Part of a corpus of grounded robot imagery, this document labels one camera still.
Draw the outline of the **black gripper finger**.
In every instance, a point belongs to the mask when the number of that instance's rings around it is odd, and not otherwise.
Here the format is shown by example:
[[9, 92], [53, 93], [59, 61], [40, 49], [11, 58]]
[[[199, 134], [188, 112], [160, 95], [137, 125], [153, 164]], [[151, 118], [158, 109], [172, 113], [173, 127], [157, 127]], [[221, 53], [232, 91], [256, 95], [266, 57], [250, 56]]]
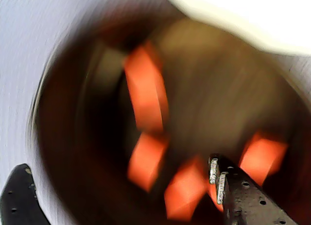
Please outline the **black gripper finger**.
[[208, 160], [210, 184], [216, 188], [216, 203], [223, 206], [226, 225], [298, 225], [290, 210], [289, 187], [282, 173], [260, 186], [228, 157], [212, 153]]
[[49, 225], [36, 196], [32, 172], [27, 164], [17, 165], [0, 197], [3, 225]]

